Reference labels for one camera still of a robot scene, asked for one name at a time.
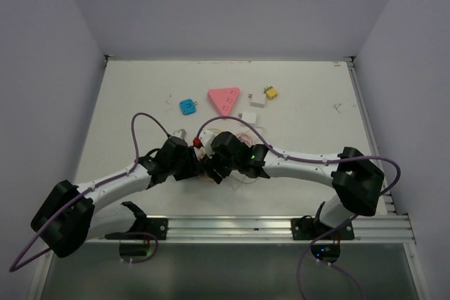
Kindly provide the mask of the white charger plug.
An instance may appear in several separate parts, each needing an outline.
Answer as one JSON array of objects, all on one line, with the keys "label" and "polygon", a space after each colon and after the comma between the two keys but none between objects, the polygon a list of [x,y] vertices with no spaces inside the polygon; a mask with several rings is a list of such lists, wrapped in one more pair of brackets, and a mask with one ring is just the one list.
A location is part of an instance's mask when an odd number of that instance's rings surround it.
[{"label": "white charger plug", "polygon": [[244,111],[239,113],[238,117],[251,126],[255,126],[257,124],[257,113],[255,112]]},{"label": "white charger plug", "polygon": [[266,95],[264,93],[249,93],[251,107],[264,108],[266,105]]}]

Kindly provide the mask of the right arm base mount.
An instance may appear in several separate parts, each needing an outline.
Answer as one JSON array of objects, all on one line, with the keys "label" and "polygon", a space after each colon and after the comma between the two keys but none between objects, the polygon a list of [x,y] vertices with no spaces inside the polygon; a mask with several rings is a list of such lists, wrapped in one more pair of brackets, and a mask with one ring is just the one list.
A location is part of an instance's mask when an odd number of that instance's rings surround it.
[{"label": "right arm base mount", "polygon": [[[290,220],[290,229],[292,232],[293,240],[315,240],[324,233],[327,233],[332,227],[327,226],[319,221],[322,208],[325,202],[319,205],[319,208],[314,217],[310,215],[303,216],[301,218],[293,218]],[[331,234],[322,237],[322,240],[354,240],[354,230],[352,224],[349,224],[349,229],[345,226],[338,230],[334,230]]]}]

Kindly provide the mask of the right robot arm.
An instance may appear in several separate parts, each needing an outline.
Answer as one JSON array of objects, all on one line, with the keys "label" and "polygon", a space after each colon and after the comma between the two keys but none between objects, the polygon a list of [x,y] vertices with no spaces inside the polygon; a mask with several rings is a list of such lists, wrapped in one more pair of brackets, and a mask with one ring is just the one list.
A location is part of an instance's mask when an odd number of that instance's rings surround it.
[{"label": "right robot arm", "polygon": [[334,196],[316,213],[313,229],[330,238],[352,216],[374,216],[385,179],[384,173],[355,148],[338,154],[310,155],[288,152],[269,145],[247,145],[231,132],[203,131],[202,167],[216,183],[237,171],[248,178],[296,178],[328,186]]}]

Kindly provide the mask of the blue plug adapter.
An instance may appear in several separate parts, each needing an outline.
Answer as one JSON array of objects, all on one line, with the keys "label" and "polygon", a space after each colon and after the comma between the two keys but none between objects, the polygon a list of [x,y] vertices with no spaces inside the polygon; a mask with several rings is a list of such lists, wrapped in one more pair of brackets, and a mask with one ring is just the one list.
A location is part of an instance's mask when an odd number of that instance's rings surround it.
[{"label": "blue plug adapter", "polygon": [[197,111],[197,102],[188,98],[188,99],[182,100],[179,103],[179,108],[180,108],[182,115],[184,115],[184,116],[191,115],[191,114],[196,113],[196,111]]}]

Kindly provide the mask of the pink triangular power strip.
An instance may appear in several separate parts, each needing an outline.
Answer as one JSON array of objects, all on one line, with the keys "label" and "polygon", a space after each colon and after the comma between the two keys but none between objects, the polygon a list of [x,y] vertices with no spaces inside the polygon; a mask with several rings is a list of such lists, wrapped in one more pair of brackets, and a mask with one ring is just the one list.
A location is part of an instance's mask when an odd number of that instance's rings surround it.
[{"label": "pink triangular power strip", "polygon": [[229,116],[240,96],[238,87],[210,89],[207,98],[219,116]]}]

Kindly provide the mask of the pink round socket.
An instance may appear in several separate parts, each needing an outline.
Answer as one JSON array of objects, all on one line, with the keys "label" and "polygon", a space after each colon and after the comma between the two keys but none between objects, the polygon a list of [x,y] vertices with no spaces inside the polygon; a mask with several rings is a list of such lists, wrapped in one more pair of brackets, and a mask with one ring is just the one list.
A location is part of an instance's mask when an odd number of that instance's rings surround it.
[{"label": "pink round socket", "polygon": [[199,174],[199,175],[198,175],[198,178],[199,178],[201,181],[204,181],[204,182],[206,182],[206,183],[213,183],[213,182],[214,182],[214,180],[213,180],[212,178],[210,178],[206,173],[201,173],[201,174]]}]

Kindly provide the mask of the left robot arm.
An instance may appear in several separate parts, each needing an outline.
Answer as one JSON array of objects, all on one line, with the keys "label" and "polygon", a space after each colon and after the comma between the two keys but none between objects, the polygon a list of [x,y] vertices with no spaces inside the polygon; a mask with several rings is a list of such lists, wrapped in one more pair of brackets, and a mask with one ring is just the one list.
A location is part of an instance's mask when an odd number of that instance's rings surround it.
[{"label": "left robot arm", "polygon": [[94,216],[102,209],[164,183],[170,176],[180,181],[197,176],[199,171],[194,147],[171,136],[155,156],[142,156],[124,171],[78,185],[61,181],[39,208],[31,228],[58,257],[64,258],[88,240]]}]

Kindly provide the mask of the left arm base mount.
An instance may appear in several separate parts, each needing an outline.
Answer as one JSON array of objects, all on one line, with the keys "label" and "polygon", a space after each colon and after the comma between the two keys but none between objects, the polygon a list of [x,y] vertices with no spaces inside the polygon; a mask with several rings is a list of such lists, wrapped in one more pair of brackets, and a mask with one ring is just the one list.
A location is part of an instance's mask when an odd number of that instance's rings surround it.
[{"label": "left arm base mount", "polygon": [[150,240],[153,235],[157,240],[166,240],[168,219],[164,217],[148,217],[147,214],[133,202],[122,202],[121,206],[130,211],[134,217],[130,227],[123,231],[115,230],[105,234],[107,240]]}]

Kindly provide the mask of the yellow plug adapter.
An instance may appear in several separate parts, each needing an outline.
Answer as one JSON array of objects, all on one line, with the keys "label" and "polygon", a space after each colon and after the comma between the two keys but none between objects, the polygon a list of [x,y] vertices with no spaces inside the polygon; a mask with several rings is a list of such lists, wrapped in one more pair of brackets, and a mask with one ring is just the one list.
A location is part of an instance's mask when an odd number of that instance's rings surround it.
[{"label": "yellow plug adapter", "polygon": [[273,100],[278,96],[277,90],[272,86],[265,87],[264,94],[268,100]]}]

